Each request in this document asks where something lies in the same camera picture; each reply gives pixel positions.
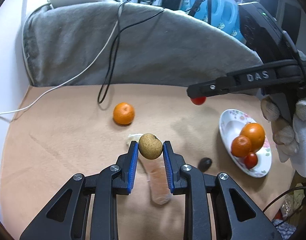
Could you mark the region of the right hand white glove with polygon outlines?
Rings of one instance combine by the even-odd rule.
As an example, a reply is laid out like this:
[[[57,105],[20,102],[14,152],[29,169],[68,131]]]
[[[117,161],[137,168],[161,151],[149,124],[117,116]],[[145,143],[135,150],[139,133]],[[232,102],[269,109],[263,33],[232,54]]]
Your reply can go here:
[[[306,178],[306,98],[295,105],[293,121],[281,116],[278,106],[267,96],[261,100],[263,117],[270,122],[279,160],[290,161],[293,169]]]

